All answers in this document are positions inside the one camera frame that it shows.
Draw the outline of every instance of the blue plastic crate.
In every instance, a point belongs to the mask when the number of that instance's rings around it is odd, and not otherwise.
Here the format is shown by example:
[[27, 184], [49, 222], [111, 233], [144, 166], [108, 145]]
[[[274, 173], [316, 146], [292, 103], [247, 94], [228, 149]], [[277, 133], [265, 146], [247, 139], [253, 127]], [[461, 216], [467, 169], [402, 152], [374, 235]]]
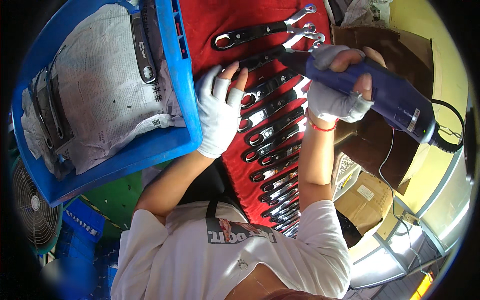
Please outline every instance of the blue plastic crate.
[[55, 257], [74, 257], [83, 259], [89, 264], [94, 264], [96, 243], [79, 230], [63, 221], [59, 239], [55, 247]]
[[88, 207], [80, 199], [76, 199], [63, 212], [63, 221], [72, 226], [78, 234], [86, 239], [98, 242], [102, 238], [105, 218]]
[[13, 125], [20, 154], [35, 185], [50, 204], [57, 206], [77, 195], [159, 163], [190, 153], [202, 142], [202, 132], [192, 76], [192, 60], [178, 0], [156, 0], [159, 30], [168, 69], [186, 128], [156, 129], [134, 139], [115, 156], [76, 176], [74, 172], [58, 182], [43, 159], [35, 160], [28, 149], [21, 117], [22, 91], [35, 75], [53, 60], [70, 32], [82, 20], [115, 0], [69, 0], [52, 17], [32, 45], [20, 72], [12, 100]]
[[94, 267], [98, 272], [98, 285], [93, 292], [96, 300], [110, 300], [113, 279], [118, 271], [120, 240], [100, 243], [95, 252]]

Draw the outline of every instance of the worker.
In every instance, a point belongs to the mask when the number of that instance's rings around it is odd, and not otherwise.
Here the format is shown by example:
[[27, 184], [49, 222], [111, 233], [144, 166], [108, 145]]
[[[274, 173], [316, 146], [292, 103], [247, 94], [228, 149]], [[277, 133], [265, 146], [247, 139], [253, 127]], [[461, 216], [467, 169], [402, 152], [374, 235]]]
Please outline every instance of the worker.
[[[320, 70], [342, 72], [365, 55], [385, 66], [371, 48], [323, 45], [312, 55]], [[306, 112], [311, 123], [298, 165], [300, 225], [291, 239], [249, 224], [239, 210], [218, 199], [177, 206], [237, 133], [248, 78], [242, 69], [228, 94], [238, 68], [235, 62], [219, 74], [218, 65], [197, 83], [203, 142], [172, 162], [140, 196], [131, 228], [121, 236], [113, 300], [329, 299], [347, 292], [352, 264], [332, 201], [331, 129], [337, 118], [363, 118], [373, 104], [372, 77], [360, 76], [349, 96], [311, 84]]]

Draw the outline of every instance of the power strip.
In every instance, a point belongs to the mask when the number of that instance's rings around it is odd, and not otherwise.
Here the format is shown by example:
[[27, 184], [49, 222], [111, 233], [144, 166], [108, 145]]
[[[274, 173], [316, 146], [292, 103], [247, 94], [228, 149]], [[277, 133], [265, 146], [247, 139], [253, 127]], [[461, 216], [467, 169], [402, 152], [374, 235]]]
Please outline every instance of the power strip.
[[411, 215], [411, 214], [405, 214], [405, 216], [403, 217], [403, 221], [404, 222], [407, 222], [413, 226], [418, 226], [419, 225], [419, 222], [420, 220], [414, 216], [414, 215]]

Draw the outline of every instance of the cardboard box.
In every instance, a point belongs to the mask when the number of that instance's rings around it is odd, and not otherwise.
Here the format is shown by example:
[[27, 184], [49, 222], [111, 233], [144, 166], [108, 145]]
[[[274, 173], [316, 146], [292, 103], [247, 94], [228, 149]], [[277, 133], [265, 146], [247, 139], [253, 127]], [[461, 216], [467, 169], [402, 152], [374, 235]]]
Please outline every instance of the cardboard box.
[[337, 211], [360, 233], [359, 236], [344, 234], [349, 247], [355, 246], [361, 239], [372, 236], [382, 224], [391, 206], [390, 188], [375, 176], [362, 172], [357, 182], [335, 201]]
[[[379, 51], [390, 71], [407, 79], [428, 99], [432, 98], [434, 89], [441, 88], [442, 79], [438, 75], [441, 66], [435, 62], [434, 68], [434, 58], [440, 54], [431, 40], [400, 30], [336, 26], [332, 26], [332, 40], [335, 45], [357, 49], [367, 46]], [[338, 149], [379, 177], [379, 167], [391, 142], [392, 129], [381, 115], [371, 110], [358, 122], [357, 134]], [[382, 173], [397, 192], [405, 194], [409, 179], [423, 165], [428, 151], [428, 145], [419, 145], [404, 132], [395, 133], [392, 153]]]

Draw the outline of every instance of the fan grille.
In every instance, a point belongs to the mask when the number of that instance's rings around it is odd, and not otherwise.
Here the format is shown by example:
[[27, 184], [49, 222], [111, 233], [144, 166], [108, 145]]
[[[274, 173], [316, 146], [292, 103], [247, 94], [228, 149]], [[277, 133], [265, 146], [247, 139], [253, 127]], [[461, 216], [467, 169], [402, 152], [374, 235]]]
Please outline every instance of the fan grille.
[[17, 211], [22, 219], [25, 234], [38, 251], [53, 238], [60, 207], [51, 208], [38, 192], [21, 159], [13, 172], [13, 193]]

